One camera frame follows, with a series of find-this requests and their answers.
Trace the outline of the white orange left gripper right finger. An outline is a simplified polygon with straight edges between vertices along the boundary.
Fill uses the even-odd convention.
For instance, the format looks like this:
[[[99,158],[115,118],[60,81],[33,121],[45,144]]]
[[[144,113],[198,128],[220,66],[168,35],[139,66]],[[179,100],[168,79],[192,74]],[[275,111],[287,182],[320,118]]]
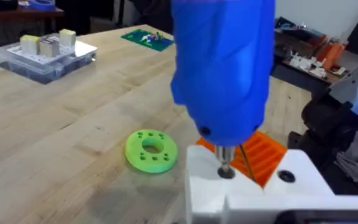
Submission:
[[[240,155],[249,195],[334,195],[305,152],[261,132],[240,145]]]

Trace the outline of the white orange left gripper left finger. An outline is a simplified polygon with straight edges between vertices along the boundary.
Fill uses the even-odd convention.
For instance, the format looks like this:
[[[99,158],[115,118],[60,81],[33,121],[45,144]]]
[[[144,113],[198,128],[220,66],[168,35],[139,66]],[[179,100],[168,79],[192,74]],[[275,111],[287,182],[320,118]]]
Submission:
[[[234,159],[234,146],[216,146],[212,152],[202,145],[186,150],[186,221],[188,223],[242,223],[245,218],[232,218],[232,199],[247,201],[260,197],[262,188],[229,163]]]

